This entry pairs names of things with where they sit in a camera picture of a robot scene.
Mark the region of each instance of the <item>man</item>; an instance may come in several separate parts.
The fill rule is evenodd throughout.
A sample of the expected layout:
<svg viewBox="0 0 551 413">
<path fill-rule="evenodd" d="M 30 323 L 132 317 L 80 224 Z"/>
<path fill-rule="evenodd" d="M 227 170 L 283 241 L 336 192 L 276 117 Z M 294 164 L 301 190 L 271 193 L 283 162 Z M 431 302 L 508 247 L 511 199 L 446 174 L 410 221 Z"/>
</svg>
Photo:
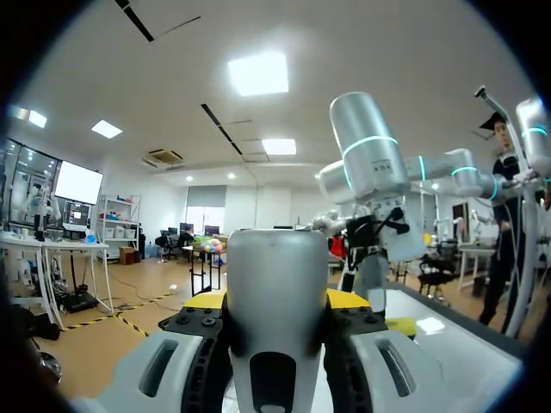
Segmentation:
<svg viewBox="0 0 551 413">
<path fill-rule="evenodd" d="M 493 174 L 499 174 L 506 179 L 511 180 L 519 171 L 517 156 L 514 152 L 511 136 L 507 129 L 504 118 L 497 112 L 492 115 L 481 128 L 493 130 L 501 146 L 501 154 L 493 165 Z M 502 333 L 505 333 L 507 326 L 511 321 L 511 316 L 517 302 L 518 280 L 522 276 L 524 262 L 524 242 L 525 234 L 523 231 L 522 200 L 513 198 L 505 202 L 504 205 L 493 208 L 494 218 L 499 225 L 499 236 L 496 252 L 492 256 L 490 265 L 490 284 L 486 291 L 484 299 L 484 310 L 480 314 L 480 322 L 488 325 L 496 314 L 496 308 L 499 299 L 504 292 L 505 283 L 511 278 L 515 267 L 516 251 L 513 245 L 517 246 L 517 268 L 518 277 L 512 277 L 509 304 L 507 305 L 507 314 L 503 324 Z"/>
</svg>

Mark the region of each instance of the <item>computer monitor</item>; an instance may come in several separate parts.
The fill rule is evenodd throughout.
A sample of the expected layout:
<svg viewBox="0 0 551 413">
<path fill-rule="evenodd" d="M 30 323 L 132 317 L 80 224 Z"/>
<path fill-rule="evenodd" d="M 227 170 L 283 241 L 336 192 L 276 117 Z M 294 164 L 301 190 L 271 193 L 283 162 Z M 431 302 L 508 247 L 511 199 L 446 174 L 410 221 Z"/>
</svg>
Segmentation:
<svg viewBox="0 0 551 413">
<path fill-rule="evenodd" d="M 205 235 L 219 235 L 219 234 L 220 234 L 219 226 L 205 225 Z"/>
<path fill-rule="evenodd" d="M 88 224 L 90 207 L 80 202 L 67 201 L 63 211 L 64 224 L 84 225 Z"/>
<path fill-rule="evenodd" d="M 193 224 L 188 224 L 187 222 L 181 222 L 180 231 L 193 231 Z"/>
</svg>

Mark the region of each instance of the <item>monitor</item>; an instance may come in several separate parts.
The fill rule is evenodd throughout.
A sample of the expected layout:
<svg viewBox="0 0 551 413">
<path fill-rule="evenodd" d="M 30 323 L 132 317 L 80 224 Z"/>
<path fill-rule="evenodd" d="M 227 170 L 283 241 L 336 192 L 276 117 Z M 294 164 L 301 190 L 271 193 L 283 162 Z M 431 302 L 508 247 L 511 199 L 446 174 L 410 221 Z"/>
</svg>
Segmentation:
<svg viewBox="0 0 551 413">
<path fill-rule="evenodd" d="M 193 231 L 193 224 L 188 224 L 187 222 L 181 222 L 180 231 Z"/>
<path fill-rule="evenodd" d="M 63 211 L 64 224 L 84 225 L 88 224 L 90 207 L 78 202 L 67 201 Z"/>
<path fill-rule="evenodd" d="M 67 161 L 61 163 L 55 196 L 95 205 L 102 186 L 103 174 L 87 170 Z"/>
<path fill-rule="evenodd" d="M 219 234 L 220 234 L 219 226 L 205 225 L 205 235 L 219 235 Z"/>
</svg>

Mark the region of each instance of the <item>yellow black caution tape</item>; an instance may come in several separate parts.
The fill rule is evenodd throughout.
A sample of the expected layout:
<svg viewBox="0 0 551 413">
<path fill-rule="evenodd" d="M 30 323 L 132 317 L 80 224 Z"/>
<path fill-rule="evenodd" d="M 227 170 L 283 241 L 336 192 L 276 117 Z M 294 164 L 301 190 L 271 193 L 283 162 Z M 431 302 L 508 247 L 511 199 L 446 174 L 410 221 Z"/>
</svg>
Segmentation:
<svg viewBox="0 0 551 413">
<path fill-rule="evenodd" d="M 117 312 L 117 313 L 114 315 L 114 317 L 120 319 L 124 324 L 129 325 L 130 327 L 132 327 L 133 329 L 135 329 L 136 331 L 138 331 L 140 334 L 143 334 L 144 336 L 149 337 L 149 334 L 147 334 L 147 331 L 142 330 L 142 329 L 141 329 L 140 327 L 138 327 L 137 325 L 134 325 L 134 324 L 130 323 L 128 320 L 126 320 L 125 318 L 123 318 L 119 312 Z"/>
<path fill-rule="evenodd" d="M 155 297 L 154 299 L 148 299 L 142 303 L 139 303 L 137 305 L 132 305 L 131 307 L 127 307 L 125 308 L 124 310 L 122 311 L 118 311 L 119 313 L 122 313 L 122 312 L 127 312 L 127 311 L 130 311 L 130 310 L 134 310 L 136 308 L 140 308 L 140 307 L 143 307 L 144 305 L 147 305 L 147 304 L 150 304 L 150 303 L 154 303 L 155 301 L 159 301 L 160 299 L 166 299 L 167 297 L 170 297 L 172 295 L 172 293 L 168 293 L 168 294 L 163 294 L 163 295 L 159 295 L 158 297 Z"/>
<path fill-rule="evenodd" d="M 112 318 L 112 317 L 117 317 L 119 314 L 123 313 L 123 312 L 126 312 L 126 311 L 130 311 L 130 310 L 133 310 L 135 308 L 139 308 L 139 307 L 142 307 L 144 305 L 147 305 L 147 304 L 150 304 L 150 303 L 154 303 L 155 301 L 159 301 L 160 299 L 165 299 L 167 297 L 170 297 L 172 295 L 172 293 L 167 293 L 167 294 L 163 294 L 163 295 L 159 295 L 158 297 L 155 297 L 154 299 L 148 299 L 146 301 L 144 301 L 143 303 L 139 303 L 137 305 L 133 305 L 131 307 L 128 307 L 128 308 L 125 308 L 124 310 L 122 311 L 118 311 L 116 312 L 115 314 L 111 315 L 111 316 L 105 316 L 105 317 L 100 317 L 100 318 L 96 318 L 95 320 L 90 320 L 90 321 L 87 321 L 85 323 L 78 323 L 78 324 L 73 324 L 73 325 L 70 325 L 69 327 L 65 327 L 66 330 L 74 330 L 74 329 L 79 329 L 80 327 L 84 327 L 86 325 L 92 325 L 92 324 L 95 324 L 95 323 L 99 323 L 100 321 L 103 321 L 103 320 L 107 320 L 108 318 Z M 129 322 L 127 322 L 126 320 L 124 320 L 122 317 L 117 317 L 123 321 L 125 321 L 125 323 L 129 324 L 129 325 L 133 325 Z M 140 332 L 143 332 L 145 333 L 145 336 L 148 336 L 147 333 L 143 330 L 140 330 L 138 328 L 136 328 L 134 326 L 134 328 L 137 330 L 137 331 L 140 331 Z"/>
<path fill-rule="evenodd" d="M 100 318 L 96 318 L 95 320 L 90 320 L 90 321 L 87 321 L 85 323 L 78 323 L 78 324 L 73 324 L 73 325 L 70 325 L 69 327 L 65 327 L 66 330 L 74 330 L 74 329 L 78 329 L 80 327 L 84 327 L 86 325 L 91 325 L 91 324 L 95 324 L 95 323 L 99 323 L 100 321 L 102 320 L 107 320 L 108 318 L 111 318 L 112 316 L 105 316 L 105 317 L 100 317 Z"/>
</svg>

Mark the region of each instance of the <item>recessed light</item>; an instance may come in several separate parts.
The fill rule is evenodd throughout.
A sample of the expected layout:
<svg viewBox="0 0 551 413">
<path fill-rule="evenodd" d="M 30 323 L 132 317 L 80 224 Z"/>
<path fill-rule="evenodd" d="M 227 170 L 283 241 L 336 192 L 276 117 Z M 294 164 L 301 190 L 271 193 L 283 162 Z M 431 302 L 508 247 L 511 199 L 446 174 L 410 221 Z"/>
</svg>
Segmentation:
<svg viewBox="0 0 551 413">
<path fill-rule="evenodd" d="M 44 128 L 46 125 L 46 121 L 48 118 L 42 114 L 39 114 L 38 112 L 31 110 L 28 114 L 28 121 L 35 124 L 38 127 Z"/>
<path fill-rule="evenodd" d="M 92 131 L 94 131 L 95 133 L 99 133 L 100 135 L 104 136 L 107 139 L 111 139 L 122 132 L 121 129 L 111 125 L 109 122 L 106 122 L 105 120 L 100 120 L 99 122 L 97 122 L 92 127 Z"/>
<path fill-rule="evenodd" d="M 289 92 L 287 60 L 283 53 L 263 53 L 227 64 L 241 96 Z"/>
<path fill-rule="evenodd" d="M 262 145 L 268 155 L 296 155 L 294 139 L 263 139 Z"/>
</svg>

